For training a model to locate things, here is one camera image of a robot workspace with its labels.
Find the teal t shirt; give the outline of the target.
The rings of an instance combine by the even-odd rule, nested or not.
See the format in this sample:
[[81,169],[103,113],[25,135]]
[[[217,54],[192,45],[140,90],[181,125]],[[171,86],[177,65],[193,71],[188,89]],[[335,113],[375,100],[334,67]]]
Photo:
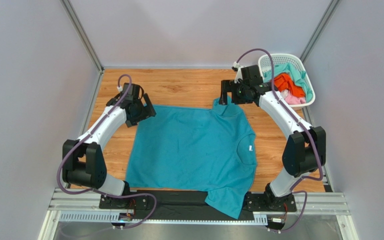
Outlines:
[[138,124],[125,179],[133,188],[206,192],[205,203],[238,219],[257,169],[256,134],[233,103],[156,105]]

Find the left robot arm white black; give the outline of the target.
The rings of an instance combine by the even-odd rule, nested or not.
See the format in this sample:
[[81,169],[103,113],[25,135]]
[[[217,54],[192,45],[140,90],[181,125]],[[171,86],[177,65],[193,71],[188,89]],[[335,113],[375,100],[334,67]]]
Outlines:
[[129,195],[129,184],[108,173],[103,150],[122,125],[130,128],[155,115],[152,102],[140,85],[125,83],[119,87],[119,93],[106,103],[91,128],[77,139],[64,142],[58,181],[111,198]]

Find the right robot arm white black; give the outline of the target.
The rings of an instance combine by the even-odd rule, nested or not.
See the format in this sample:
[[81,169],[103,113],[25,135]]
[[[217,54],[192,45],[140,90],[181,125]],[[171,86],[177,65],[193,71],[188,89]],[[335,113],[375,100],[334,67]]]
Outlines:
[[268,184],[265,192],[271,198],[283,198],[311,173],[319,171],[315,181],[323,179],[326,160],[326,132],[302,119],[282,98],[273,80],[264,82],[258,65],[236,68],[234,80],[222,80],[219,103],[256,104],[281,129],[286,138],[282,154],[283,168]]

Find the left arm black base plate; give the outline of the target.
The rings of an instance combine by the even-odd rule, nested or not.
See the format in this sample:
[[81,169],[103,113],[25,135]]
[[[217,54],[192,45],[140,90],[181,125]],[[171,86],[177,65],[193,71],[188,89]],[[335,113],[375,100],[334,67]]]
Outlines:
[[98,207],[105,210],[147,210],[150,197],[147,195],[129,197],[129,198],[114,198],[101,195]]

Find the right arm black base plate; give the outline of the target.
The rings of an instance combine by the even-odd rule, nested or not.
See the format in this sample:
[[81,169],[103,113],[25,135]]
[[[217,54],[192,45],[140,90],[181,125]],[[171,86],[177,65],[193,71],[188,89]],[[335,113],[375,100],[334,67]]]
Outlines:
[[247,192],[244,196],[243,210],[249,212],[285,212],[297,211],[295,197],[288,194],[283,197],[268,196],[264,192]]

